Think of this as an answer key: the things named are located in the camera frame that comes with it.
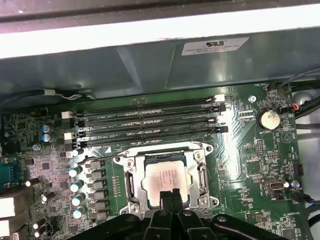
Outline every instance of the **black cable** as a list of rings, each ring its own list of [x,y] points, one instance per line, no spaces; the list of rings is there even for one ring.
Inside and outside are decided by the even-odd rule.
[[[320,130],[320,123],[310,123],[310,124],[296,124],[296,129],[319,129]]]
[[[4,106],[10,102],[14,102],[19,99],[24,99],[24,98],[28,98],[28,97],[40,96],[40,95],[44,95],[44,94],[45,94],[45,90],[43,90],[43,89],[23,91],[23,92],[11,94],[9,96],[4,97],[1,100],[0,109],[4,108]]]
[[[317,214],[308,220],[310,228],[319,222],[320,222],[320,214]]]
[[[294,80],[297,80],[297,79],[301,78],[301,77],[304,77],[304,76],[307,76],[307,75],[310,75],[310,74],[314,74],[314,73],[317,73],[317,72],[320,72],[320,67],[317,67],[317,68],[314,68],[314,69],[311,69],[311,70],[308,70],[308,71],[305,71],[305,72],[301,72],[301,73],[298,73],[298,74],[290,77],[288,80],[285,80],[283,83],[280,84],[280,86],[278,87],[277,93],[288,104],[290,104],[290,105],[294,104],[294,102],[284,94],[284,92],[283,92],[284,86],[289,84],[290,82],[292,82]]]
[[[308,206],[305,211],[306,211],[306,214],[309,216],[310,214],[316,212],[316,211],[319,211],[320,210],[320,204],[312,204],[310,206]]]
[[[305,108],[305,109],[303,109],[301,111],[298,111],[298,112],[295,113],[295,119],[302,118],[302,117],[314,112],[315,110],[317,110],[319,108],[320,108],[320,103],[318,103],[317,105]]]

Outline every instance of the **electrolytic capacitor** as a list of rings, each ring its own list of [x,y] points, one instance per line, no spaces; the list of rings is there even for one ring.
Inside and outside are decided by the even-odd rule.
[[[50,124],[45,124],[41,127],[41,131],[44,134],[51,133],[54,130],[54,127]]]
[[[33,224],[33,229],[38,229],[45,223],[46,223],[46,219],[42,217],[36,223]]]
[[[36,184],[38,184],[38,183],[40,183],[40,179],[37,178],[37,177],[35,177],[35,178],[30,179],[30,180],[27,180],[27,181],[25,182],[25,185],[26,185],[27,187],[31,187],[31,186],[36,185]]]
[[[52,199],[55,196],[56,196],[56,194],[53,191],[51,191],[48,194],[42,196],[41,200],[42,200],[42,202],[46,203],[49,199]]]
[[[5,138],[12,138],[12,137],[14,137],[15,136],[15,133],[13,132],[13,131],[6,131],[5,133],[4,133],[4,137]]]
[[[85,208],[83,206],[79,206],[74,212],[73,212],[73,217],[75,219],[80,219],[82,214],[85,213]]]
[[[33,144],[33,145],[32,145],[32,150],[33,150],[33,151],[36,152],[36,151],[39,151],[40,149],[41,149],[41,147],[40,147],[39,144]]]
[[[78,207],[85,198],[86,195],[83,192],[81,192],[72,199],[71,203],[73,206]]]
[[[76,193],[83,185],[84,185],[84,182],[82,180],[75,181],[74,183],[71,184],[70,190],[71,192]]]
[[[69,176],[74,178],[75,176],[77,176],[81,172],[82,172],[82,167],[77,166],[77,167],[69,170]]]
[[[44,234],[46,231],[47,231],[46,225],[42,225],[42,226],[38,229],[38,231],[35,231],[35,232],[34,232],[34,236],[35,236],[36,238],[39,238],[39,237],[40,237],[42,234]]]
[[[55,136],[53,134],[45,133],[42,135],[42,141],[45,143],[52,142],[55,140]]]
[[[83,148],[78,148],[72,151],[72,156],[76,157],[79,154],[83,154],[85,152],[85,150],[83,150]]]

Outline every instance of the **chip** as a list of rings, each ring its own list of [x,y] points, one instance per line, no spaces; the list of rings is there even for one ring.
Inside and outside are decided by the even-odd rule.
[[[70,225],[69,226],[69,232],[71,232],[71,233],[77,232],[78,229],[79,229],[78,225]]]
[[[18,129],[26,129],[26,124],[24,122],[18,123]]]
[[[42,163],[42,170],[48,170],[49,169],[49,163]]]
[[[66,181],[61,181],[60,182],[60,188],[62,189],[67,189],[68,188],[68,183]]]
[[[284,229],[282,230],[282,236],[288,240],[294,240],[296,234],[293,229]]]
[[[191,177],[186,174],[184,163],[178,161],[164,161],[148,164],[145,167],[145,179],[142,187],[147,191],[149,204],[159,206],[160,192],[180,189],[182,201],[188,201],[188,186]]]
[[[254,220],[254,217],[252,216],[251,213],[248,213],[248,214],[246,215],[246,218],[247,218],[248,222],[251,222],[251,221]]]
[[[255,220],[257,222],[262,222],[262,219],[264,218],[264,216],[261,213],[258,213],[255,215]]]
[[[49,213],[53,214],[55,212],[56,212],[56,207],[55,206],[49,207]]]
[[[107,213],[106,212],[99,212],[97,215],[96,215],[96,219],[97,220],[107,220]]]

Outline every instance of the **gray metal panel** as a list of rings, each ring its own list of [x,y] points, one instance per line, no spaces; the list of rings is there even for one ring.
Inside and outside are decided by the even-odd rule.
[[[319,36],[320,28],[309,28],[2,59],[0,94],[91,89],[111,98],[282,78],[319,66]],[[238,37],[249,40],[236,51],[181,56],[185,43]]]

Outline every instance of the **mounting screw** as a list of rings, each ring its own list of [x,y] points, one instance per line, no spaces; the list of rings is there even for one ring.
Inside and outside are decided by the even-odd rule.
[[[196,151],[196,152],[193,154],[193,156],[194,156],[194,159],[195,159],[196,161],[201,161],[202,158],[203,158],[203,154],[202,154],[202,152],[200,152],[200,151]]]
[[[206,196],[201,196],[199,197],[199,203],[202,204],[202,205],[205,205],[208,203],[208,199]]]
[[[249,96],[249,102],[250,102],[250,103],[252,103],[252,104],[253,104],[255,101],[257,101],[256,96],[252,96],[252,95],[251,95],[251,96]]]
[[[126,161],[125,165],[128,169],[131,169],[135,166],[135,161],[133,161],[132,159],[129,159]]]
[[[211,203],[212,203],[212,205],[217,205],[217,204],[218,204],[218,201],[215,200],[215,199],[213,199],[213,200],[211,201]]]
[[[138,214],[140,212],[139,206],[137,204],[132,205],[130,209],[133,214]]]
[[[183,212],[183,215],[189,217],[189,216],[192,215],[192,212],[191,212],[191,211],[188,211],[188,210],[185,210],[185,211]]]
[[[292,187],[293,189],[297,189],[297,188],[300,187],[300,183],[299,183],[297,180],[293,180],[293,181],[291,182],[291,187]]]
[[[219,222],[222,222],[222,223],[224,223],[224,222],[227,221],[227,219],[226,219],[224,216],[218,216],[216,219],[217,219]]]

